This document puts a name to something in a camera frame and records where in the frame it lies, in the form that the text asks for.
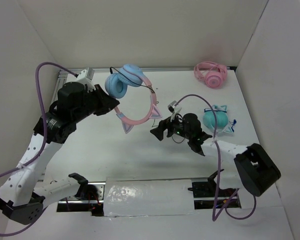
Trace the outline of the blue pink cat-ear headphones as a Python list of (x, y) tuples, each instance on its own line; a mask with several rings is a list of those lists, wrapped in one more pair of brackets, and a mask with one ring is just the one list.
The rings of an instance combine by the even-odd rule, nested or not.
[(161, 119), (162, 113), (157, 107), (157, 95), (152, 87), (152, 82), (145, 76), (142, 69), (135, 64), (125, 64), (120, 69), (111, 67), (104, 87), (106, 92), (115, 99), (121, 99), (127, 93), (128, 87), (145, 87), (150, 92), (150, 108), (146, 116), (140, 120), (126, 117), (118, 107), (114, 108), (116, 116), (120, 119), (123, 130), (128, 134), (134, 126), (144, 124), (149, 120)]

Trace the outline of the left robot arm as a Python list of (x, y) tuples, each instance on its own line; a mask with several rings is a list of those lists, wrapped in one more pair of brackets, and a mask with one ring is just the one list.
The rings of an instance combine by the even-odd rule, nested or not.
[(35, 125), (16, 171), (0, 187), (2, 213), (19, 224), (29, 225), (55, 202), (67, 197), (78, 200), (87, 197), (89, 181), (78, 173), (70, 173), (45, 186), (37, 187), (36, 184), (50, 160), (77, 129), (77, 123), (90, 115), (105, 115), (119, 103), (98, 84), (93, 90), (79, 82), (64, 84), (57, 92), (57, 100)]

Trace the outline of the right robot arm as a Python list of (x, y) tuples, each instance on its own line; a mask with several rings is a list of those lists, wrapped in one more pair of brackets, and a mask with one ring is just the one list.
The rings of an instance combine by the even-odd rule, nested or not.
[(176, 116), (174, 119), (168, 117), (161, 120), (150, 133), (162, 141), (165, 131), (168, 138), (178, 135), (188, 140), (190, 149), (201, 156), (220, 157), (221, 160), (234, 163), (242, 186), (255, 197), (260, 197), (282, 176), (260, 144), (245, 146), (222, 140), (214, 142), (213, 136), (202, 130), (194, 113), (187, 113), (182, 118)]

